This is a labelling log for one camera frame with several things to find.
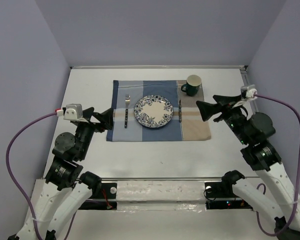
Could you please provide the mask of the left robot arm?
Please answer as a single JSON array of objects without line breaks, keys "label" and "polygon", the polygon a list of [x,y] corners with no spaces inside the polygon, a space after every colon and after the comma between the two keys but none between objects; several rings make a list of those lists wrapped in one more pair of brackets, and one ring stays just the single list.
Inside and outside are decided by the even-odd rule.
[{"label": "left robot arm", "polygon": [[[10,240],[56,240],[66,223],[73,223],[77,210],[91,198],[106,192],[102,179],[90,172],[82,172],[79,164],[86,158],[95,133],[113,129],[114,110],[99,113],[93,107],[83,109],[81,104],[68,104],[28,123],[8,144],[5,163],[8,174],[24,196],[30,216],[23,227],[9,236]],[[36,204],[21,187],[10,166],[10,151],[14,141],[31,125],[49,117],[62,117],[76,126],[75,133],[63,132],[57,136],[52,149],[53,161],[44,177],[44,184]]]}]

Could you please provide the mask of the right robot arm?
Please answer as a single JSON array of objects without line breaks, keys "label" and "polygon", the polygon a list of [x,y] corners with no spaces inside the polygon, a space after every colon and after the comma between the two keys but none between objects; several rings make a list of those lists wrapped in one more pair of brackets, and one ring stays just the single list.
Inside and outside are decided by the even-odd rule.
[{"label": "right robot arm", "polygon": [[[245,162],[262,179],[264,190],[269,190],[275,202],[259,190],[248,185],[245,177],[237,170],[227,172],[220,183],[225,196],[236,195],[252,206],[256,215],[263,216],[275,224],[274,232],[263,233],[279,240],[300,240],[300,142],[295,183],[292,183],[280,155],[269,142],[276,133],[272,119],[265,113],[255,112],[251,117],[243,114],[248,97],[214,95],[215,103],[197,101],[203,121],[218,115],[214,122],[224,121],[245,147],[241,154]],[[300,128],[300,115],[286,104],[296,115]]]}]

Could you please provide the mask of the silver fork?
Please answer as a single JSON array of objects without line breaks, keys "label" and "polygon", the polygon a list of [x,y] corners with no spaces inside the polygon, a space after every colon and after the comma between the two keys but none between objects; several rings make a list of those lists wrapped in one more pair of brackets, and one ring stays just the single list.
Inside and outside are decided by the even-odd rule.
[{"label": "silver fork", "polygon": [[131,101],[131,96],[129,94],[125,95],[125,117],[124,117],[124,128],[128,127],[128,115],[129,115],[129,105]]}]

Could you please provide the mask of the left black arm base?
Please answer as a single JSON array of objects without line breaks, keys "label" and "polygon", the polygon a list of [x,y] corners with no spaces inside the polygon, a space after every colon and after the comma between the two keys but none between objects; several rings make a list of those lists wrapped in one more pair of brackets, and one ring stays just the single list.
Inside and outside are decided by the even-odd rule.
[{"label": "left black arm base", "polygon": [[81,210],[116,210],[117,183],[102,182],[99,191],[96,191],[80,207]]}]

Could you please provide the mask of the blue floral ceramic plate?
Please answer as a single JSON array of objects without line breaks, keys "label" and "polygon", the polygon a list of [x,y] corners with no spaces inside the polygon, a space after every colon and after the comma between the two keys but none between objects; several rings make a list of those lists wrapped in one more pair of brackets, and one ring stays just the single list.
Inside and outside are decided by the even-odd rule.
[{"label": "blue floral ceramic plate", "polygon": [[173,118],[172,103],[161,95],[147,95],[139,99],[133,109],[136,121],[143,127],[156,129],[167,125]]}]

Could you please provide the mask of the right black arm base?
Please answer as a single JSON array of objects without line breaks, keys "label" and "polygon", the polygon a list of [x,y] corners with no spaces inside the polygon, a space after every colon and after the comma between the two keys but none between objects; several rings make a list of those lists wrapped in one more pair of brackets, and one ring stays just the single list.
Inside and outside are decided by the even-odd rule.
[{"label": "right black arm base", "polygon": [[208,181],[204,184],[203,196],[207,210],[252,210],[242,198],[231,191],[223,190],[221,181]]}]

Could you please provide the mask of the blue beige plaid cloth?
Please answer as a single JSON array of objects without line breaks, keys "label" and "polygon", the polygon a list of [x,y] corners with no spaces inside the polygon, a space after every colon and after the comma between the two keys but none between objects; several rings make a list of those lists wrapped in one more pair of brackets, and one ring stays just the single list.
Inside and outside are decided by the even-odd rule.
[{"label": "blue beige plaid cloth", "polygon": [[[203,121],[196,101],[204,100],[201,86],[195,96],[181,91],[185,80],[114,80],[111,107],[113,129],[106,135],[108,142],[175,142],[207,141],[212,134],[208,122]],[[128,122],[125,128],[125,96],[130,95]],[[172,120],[160,128],[148,128],[137,122],[134,107],[138,100],[148,95],[160,95],[173,106]],[[182,122],[179,122],[179,100],[181,99]]]}]

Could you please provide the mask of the dark teal cup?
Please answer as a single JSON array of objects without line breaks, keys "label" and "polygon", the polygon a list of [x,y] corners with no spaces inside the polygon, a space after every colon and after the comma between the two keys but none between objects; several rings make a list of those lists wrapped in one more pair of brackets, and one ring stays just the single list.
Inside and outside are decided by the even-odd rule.
[{"label": "dark teal cup", "polygon": [[198,93],[201,84],[202,79],[198,75],[193,74],[187,77],[186,83],[181,86],[180,90],[193,97]]}]

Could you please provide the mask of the silver table knife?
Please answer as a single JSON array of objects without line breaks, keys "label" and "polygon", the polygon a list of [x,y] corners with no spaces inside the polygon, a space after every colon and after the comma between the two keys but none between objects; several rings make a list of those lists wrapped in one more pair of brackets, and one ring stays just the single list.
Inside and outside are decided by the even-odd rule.
[{"label": "silver table knife", "polygon": [[182,122],[182,103],[181,103],[181,99],[179,99],[179,101],[178,101],[178,120],[179,120],[179,123]]}]

